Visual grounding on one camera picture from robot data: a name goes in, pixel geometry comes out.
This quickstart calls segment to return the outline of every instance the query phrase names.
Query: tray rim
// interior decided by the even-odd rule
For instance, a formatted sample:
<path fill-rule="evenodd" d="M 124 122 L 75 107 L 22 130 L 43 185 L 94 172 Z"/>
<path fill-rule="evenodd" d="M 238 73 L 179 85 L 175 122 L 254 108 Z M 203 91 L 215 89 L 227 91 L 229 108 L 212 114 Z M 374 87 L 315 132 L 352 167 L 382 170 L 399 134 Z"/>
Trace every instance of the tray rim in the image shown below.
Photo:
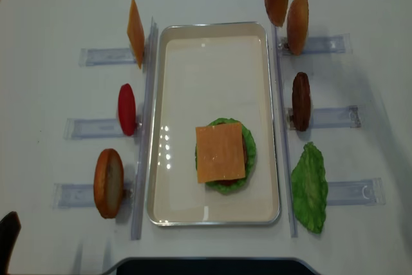
<path fill-rule="evenodd" d="M 155 115 L 156 115 L 156 104 L 157 104 L 157 93 L 158 93 L 158 87 L 159 87 L 159 73 L 160 73 L 160 49 L 158 49 L 159 53 L 157 55 L 157 66 L 156 66 L 156 73 L 155 73 L 155 82 L 156 82 L 156 87 L 153 89 L 154 95 L 153 95 L 153 111 L 152 111 L 152 119 L 151 119 L 151 134 L 150 134 L 150 155 L 149 155 L 149 164 L 147 166 L 147 172 L 149 173 L 149 180 L 147 181 L 147 196 L 146 196 L 146 201 L 145 201 L 145 206 L 146 206 L 146 212 L 147 216 L 149 217 L 149 220 L 155 224 L 158 227 L 190 227 L 190 226 L 242 226 L 242 225 L 270 225 L 272 223 L 275 223 L 281 214 L 281 195 L 280 195 L 280 188 L 279 188 L 279 169 L 277 167 L 277 151 L 276 151 L 276 134 L 275 134 L 275 118 L 274 118 L 274 107 L 273 107 L 273 91 L 272 91 L 272 76 L 270 74 L 270 56 L 269 56 L 269 45 L 268 45 L 268 35 L 267 31 L 265 30 L 265 27 L 262 26 L 262 24 L 255 22 L 255 21 L 249 21 L 249 22 L 234 22 L 234 23 L 214 23 L 214 24 L 187 24 L 187 25 L 173 25 L 173 26 L 168 26 L 165 27 L 162 30 L 162 33 L 160 34 L 159 38 L 159 47 L 162 42 L 162 39 L 164 38 L 165 32 L 173 29 L 173 28 L 192 28 L 192 27 L 208 27 L 208 26 L 229 26 L 229 25 L 237 25 L 237 24 L 255 24 L 259 26 L 264 34 L 265 34 L 265 41 L 266 41 L 266 52 L 267 52 L 267 66 L 268 66 L 268 76 L 269 76 L 269 94 L 270 94 L 270 112 L 272 116 L 272 140 L 274 143 L 274 157 L 275 157 L 275 168 L 276 168 L 276 181 L 277 181 L 277 199 L 279 201 L 279 205 L 277 207 L 277 212 L 275 213 L 274 217 L 271 218 L 270 220 L 264 221 L 264 222 L 233 222 L 233 221 L 221 221 L 221 222 L 159 222 L 155 218 L 151 216 L 151 213 L 149 212 L 149 195 L 152 193 L 149 193 L 150 189 L 150 183 L 152 182 L 152 173 L 151 173 L 151 167 L 152 167 L 152 152 L 153 152 L 153 135 L 154 135 L 154 130 L 155 130 Z"/>

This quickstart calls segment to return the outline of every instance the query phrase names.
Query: brown patty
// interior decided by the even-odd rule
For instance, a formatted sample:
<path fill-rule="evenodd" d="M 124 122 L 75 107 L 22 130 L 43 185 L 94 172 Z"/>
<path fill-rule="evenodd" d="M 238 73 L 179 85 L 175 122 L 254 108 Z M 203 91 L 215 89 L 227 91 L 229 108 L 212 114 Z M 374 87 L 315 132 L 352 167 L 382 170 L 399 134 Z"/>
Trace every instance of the brown patty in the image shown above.
<path fill-rule="evenodd" d="M 299 72 L 294 79 L 292 88 L 293 121 L 296 130 L 306 131 L 310 122 L 310 86 L 306 73 Z"/>
<path fill-rule="evenodd" d="M 243 147 L 243 160 L 245 161 L 245 168 L 246 168 L 246 164 L 247 164 L 247 148 L 246 148 L 246 141 L 245 141 L 245 137 L 242 135 L 242 147 Z M 224 186 L 230 186 L 234 183 L 236 183 L 238 180 L 240 180 L 241 178 L 238 178 L 236 180 L 217 180 L 217 182 L 221 185 Z"/>

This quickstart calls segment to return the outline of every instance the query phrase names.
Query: partially assembled burger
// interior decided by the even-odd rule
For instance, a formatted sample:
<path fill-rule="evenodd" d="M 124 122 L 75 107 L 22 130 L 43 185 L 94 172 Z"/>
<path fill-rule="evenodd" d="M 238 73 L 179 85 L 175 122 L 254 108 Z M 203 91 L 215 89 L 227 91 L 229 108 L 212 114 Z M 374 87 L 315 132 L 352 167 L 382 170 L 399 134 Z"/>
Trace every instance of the partially assembled burger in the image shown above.
<path fill-rule="evenodd" d="M 256 145 L 250 131 L 234 119 L 216 119 L 196 128 L 194 153 L 198 182 L 220 193 L 243 187 L 252 171 Z"/>

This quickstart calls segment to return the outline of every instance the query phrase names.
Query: burger patty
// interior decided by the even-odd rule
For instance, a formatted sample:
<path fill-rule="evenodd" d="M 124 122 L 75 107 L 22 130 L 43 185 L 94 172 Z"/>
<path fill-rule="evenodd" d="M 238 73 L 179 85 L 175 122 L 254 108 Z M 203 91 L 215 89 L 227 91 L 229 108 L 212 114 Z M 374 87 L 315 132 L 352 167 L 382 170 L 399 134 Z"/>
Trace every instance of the burger patty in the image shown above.
<path fill-rule="evenodd" d="M 246 169 L 246 164 L 247 164 L 247 148 L 246 148 L 246 141 L 245 137 L 242 135 L 242 147 L 243 147 L 243 161 L 245 161 L 245 169 Z M 224 186 L 230 186 L 236 183 L 238 180 L 241 178 L 235 179 L 235 180 L 217 180 L 217 182 L 221 185 Z"/>

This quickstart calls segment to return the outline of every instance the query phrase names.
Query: bun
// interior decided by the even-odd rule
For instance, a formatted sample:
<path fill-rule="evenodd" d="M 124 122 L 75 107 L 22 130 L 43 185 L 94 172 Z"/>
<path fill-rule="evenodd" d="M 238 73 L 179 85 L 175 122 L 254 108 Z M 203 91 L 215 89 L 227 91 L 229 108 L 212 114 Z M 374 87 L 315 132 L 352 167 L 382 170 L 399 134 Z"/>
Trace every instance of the bun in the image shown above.
<path fill-rule="evenodd" d="M 309 25 L 308 0 L 293 0 L 288 13 L 288 45 L 294 55 L 300 55 L 304 48 Z"/>
<path fill-rule="evenodd" d="M 105 149 L 96 164 L 93 193 L 103 218 L 116 217 L 123 198 L 123 164 L 117 151 Z"/>

